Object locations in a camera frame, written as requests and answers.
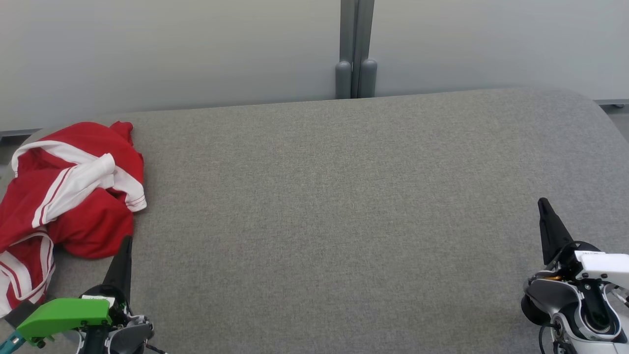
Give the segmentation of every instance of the white robot part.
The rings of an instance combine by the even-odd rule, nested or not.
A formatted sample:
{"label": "white robot part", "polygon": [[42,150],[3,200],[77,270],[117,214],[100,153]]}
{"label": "white robot part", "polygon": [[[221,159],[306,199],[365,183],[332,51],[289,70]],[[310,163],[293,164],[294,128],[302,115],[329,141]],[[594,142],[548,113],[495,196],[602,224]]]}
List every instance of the white robot part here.
{"label": "white robot part", "polygon": [[629,288],[629,254],[574,251],[583,267],[577,279],[602,279]]}

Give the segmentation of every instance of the white wall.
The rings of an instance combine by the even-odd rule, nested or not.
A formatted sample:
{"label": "white wall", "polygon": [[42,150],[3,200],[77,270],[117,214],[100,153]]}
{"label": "white wall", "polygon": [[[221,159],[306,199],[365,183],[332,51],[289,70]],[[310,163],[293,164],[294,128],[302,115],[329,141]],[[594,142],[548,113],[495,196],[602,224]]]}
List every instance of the white wall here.
{"label": "white wall", "polygon": [[629,98],[627,0],[376,0],[376,95],[522,84]]}
{"label": "white wall", "polygon": [[334,98],[338,0],[2,0],[0,131]]}

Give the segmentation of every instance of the gray table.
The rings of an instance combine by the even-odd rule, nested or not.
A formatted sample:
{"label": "gray table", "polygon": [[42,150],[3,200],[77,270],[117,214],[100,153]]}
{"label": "gray table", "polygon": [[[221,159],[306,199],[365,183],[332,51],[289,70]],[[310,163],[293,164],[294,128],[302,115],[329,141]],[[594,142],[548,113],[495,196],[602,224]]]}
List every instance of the gray table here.
{"label": "gray table", "polygon": [[[575,239],[629,252],[629,144],[571,92],[98,121],[115,120],[146,162],[131,303],[169,353],[535,353],[520,298],[542,266],[537,199]],[[56,257],[58,297],[109,263]]]}

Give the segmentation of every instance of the clothing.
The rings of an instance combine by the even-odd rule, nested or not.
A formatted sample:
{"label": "clothing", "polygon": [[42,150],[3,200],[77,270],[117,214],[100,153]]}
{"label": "clothing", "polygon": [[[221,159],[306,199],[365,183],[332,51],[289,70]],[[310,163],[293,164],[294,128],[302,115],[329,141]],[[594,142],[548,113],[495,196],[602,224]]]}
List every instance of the clothing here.
{"label": "clothing", "polygon": [[83,122],[20,147],[0,203],[0,316],[42,301],[54,244],[79,257],[114,255],[147,206],[131,123]]}

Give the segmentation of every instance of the black cable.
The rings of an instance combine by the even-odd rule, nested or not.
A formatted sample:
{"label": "black cable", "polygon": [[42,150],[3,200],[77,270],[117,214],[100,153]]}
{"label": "black cable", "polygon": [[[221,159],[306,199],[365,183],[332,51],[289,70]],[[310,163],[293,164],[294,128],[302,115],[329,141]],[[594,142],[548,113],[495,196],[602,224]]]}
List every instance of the black cable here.
{"label": "black cable", "polygon": [[546,351],[544,351],[544,345],[543,345],[543,341],[542,341],[542,337],[544,336],[544,329],[546,329],[546,327],[550,327],[550,328],[557,328],[556,325],[549,323],[545,323],[542,325],[542,327],[540,327],[540,336],[539,336],[539,341],[540,341],[540,352],[542,352],[542,354],[546,354]]}
{"label": "black cable", "polygon": [[161,349],[157,349],[156,347],[150,345],[150,344],[146,344],[145,345],[148,349],[151,349],[152,351],[154,351],[155,353],[159,353],[159,354],[168,354],[165,351],[161,350]]}

